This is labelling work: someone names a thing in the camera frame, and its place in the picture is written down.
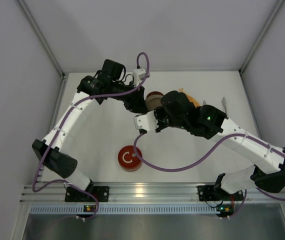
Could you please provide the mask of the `brown round lid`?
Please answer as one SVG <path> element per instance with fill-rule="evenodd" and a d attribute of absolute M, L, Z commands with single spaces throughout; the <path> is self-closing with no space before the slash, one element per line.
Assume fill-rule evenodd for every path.
<path fill-rule="evenodd" d="M 162 99 L 162 95 L 151 95 L 149 97 L 147 97 L 145 99 L 145 104 L 146 104 L 146 107 L 147 107 L 147 110 L 149 112 L 155 110 L 156 108 L 158 107 L 161 107 L 162 104 L 161 104 L 161 99 Z"/>

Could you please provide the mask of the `brown-banded steel container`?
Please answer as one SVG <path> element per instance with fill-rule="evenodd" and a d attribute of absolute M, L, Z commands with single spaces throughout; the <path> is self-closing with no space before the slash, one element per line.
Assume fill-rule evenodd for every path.
<path fill-rule="evenodd" d="M 149 98 L 151 96 L 161 96 L 162 97 L 162 96 L 164 96 L 164 94 L 162 92 L 159 92 L 159 91 L 152 91 L 146 96 L 146 98 Z"/>

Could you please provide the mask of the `metal tongs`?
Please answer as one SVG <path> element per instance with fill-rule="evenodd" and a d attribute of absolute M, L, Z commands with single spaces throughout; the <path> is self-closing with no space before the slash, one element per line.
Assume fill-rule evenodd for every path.
<path fill-rule="evenodd" d="M 206 101 L 203 101 L 203 105 L 200 107 L 199 112 L 206 116 L 207 118 L 216 118 L 216 117 L 223 117 L 228 119 L 228 112 L 227 112 L 227 100 L 223 97 L 220 100 L 222 110 L 218 109 L 214 105 L 207 104 Z"/>

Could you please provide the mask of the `red round lid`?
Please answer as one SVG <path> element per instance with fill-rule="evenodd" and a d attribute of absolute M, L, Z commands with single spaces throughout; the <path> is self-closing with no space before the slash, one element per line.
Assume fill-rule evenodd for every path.
<path fill-rule="evenodd" d="M 118 152 L 117 159 L 120 166 L 126 164 L 134 165 L 141 162 L 141 160 L 135 154 L 133 145 L 127 145 L 121 148 Z"/>

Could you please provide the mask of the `red-banded steel container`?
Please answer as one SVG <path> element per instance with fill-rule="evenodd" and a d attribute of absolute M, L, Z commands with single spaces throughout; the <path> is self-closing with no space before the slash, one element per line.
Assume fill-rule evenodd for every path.
<path fill-rule="evenodd" d="M 138 170 L 141 167 L 142 163 L 139 162 L 137 164 L 134 165 L 129 165 L 129 164 L 121 164 L 120 167 L 127 172 L 134 172 L 136 170 Z"/>

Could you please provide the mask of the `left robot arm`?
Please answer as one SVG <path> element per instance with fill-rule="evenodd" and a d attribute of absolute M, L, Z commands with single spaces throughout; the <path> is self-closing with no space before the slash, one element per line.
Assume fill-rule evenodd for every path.
<path fill-rule="evenodd" d="M 69 156 L 69 148 L 89 116 L 107 99 L 123 102 L 132 112 L 146 113 L 143 83 L 150 76 L 150 68 L 138 66 L 133 79 L 125 84 L 126 67 L 106 59 L 94 76 L 85 76 L 79 83 L 67 110 L 53 129 L 41 140 L 32 144 L 40 167 L 46 167 L 59 175 L 57 182 L 69 184 L 76 191 L 89 195 L 93 181 L 85 176 L 78 161 Z"/>

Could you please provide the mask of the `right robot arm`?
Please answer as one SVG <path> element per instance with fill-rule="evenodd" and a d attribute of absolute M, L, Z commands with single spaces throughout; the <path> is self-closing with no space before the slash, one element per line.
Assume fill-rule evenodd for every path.
<path fill-rule="evenodd" d="M 183 129 L 222 144 L 252 162 L 243 170 L 220 174 L 214 186 L 217 192 L 234 194 L 259 188 L 275 194 L 285 187 L 285 147 L 273 147 L 248 133 L 218 108 L 195 106 L 184 93 L 174 90 L 161 98 L 154 116 L 158 132 L 167 127 Z"/>

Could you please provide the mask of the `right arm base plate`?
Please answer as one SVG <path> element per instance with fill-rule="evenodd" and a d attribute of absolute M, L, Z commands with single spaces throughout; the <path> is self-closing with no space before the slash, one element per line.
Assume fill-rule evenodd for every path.
<path fill-rule="evenodd" d="M 201 202 L 221 202 L 231 201 L 232 199 L 234 201 L 242 201 L 244 199 L 244 193 L 242 191 L 230 194 L 210 184 L 197 186 L 197 191 Z"/>

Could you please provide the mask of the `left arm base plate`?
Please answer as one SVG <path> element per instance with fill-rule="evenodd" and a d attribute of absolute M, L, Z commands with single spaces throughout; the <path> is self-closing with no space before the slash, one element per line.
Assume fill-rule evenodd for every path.
<path fill-rule="evenodd" d="M 98 202 L 105 203 L 109 201 L 109 193 L 109 186 L 94 186 L 90 194 L 93 195 L 98 200 Z M 80 192 L 70 186 L 66 188 L 64 201 L 67 203 L 95 202 L 91 196 Z"/>

